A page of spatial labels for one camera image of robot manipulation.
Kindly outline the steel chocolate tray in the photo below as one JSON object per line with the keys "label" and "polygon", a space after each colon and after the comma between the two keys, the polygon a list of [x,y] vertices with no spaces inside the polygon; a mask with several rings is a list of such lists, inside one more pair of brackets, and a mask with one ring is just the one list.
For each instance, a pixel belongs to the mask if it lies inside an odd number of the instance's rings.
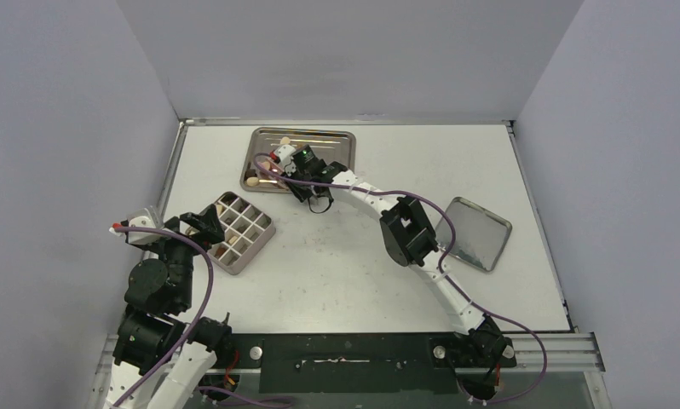
{"label": "steel chocolate tray", "polygon": [[318,159],[354,168],[356,138],[348,131],[261,127],[251,134],[240,186],[248,192],[287,193],[283,181],[263,172],[293,170],[291,155],[310,147]]}

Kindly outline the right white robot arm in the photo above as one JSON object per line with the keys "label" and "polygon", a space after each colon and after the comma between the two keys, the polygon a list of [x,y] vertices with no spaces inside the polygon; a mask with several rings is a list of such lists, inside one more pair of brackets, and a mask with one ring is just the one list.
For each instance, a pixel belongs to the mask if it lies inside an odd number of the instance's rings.
{"label": "right white robot arm", "polygon": [[458,291],[447,272],[444,253],[421,201],[410,193],[387,193],[363,181],[347,166],[326,163],[310,146],[281,145],[270,153],[285,184],[300,201],[338,199],[378,221],[389,257],[410,268],[426,284],[459,334],[462,356],[471,364],[515,358],[515,350],[490,314]]}

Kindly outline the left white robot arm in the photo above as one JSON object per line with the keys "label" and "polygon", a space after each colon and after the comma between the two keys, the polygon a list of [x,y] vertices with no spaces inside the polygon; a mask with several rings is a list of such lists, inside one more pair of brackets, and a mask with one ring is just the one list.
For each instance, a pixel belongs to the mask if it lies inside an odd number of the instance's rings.
{"label": "left white robot arm", "polygon": [[211,367],[233,366],[239,359],[228,321],[203,315],[210,290],[190,323],[176,319],[192,305],[196,256],[204,258],[208,280],[214,280],[208,251],[225,239],[218,207],[166,222],[148,207],[110,231],[151,257],[129,273],[104,406],[182,408]]}

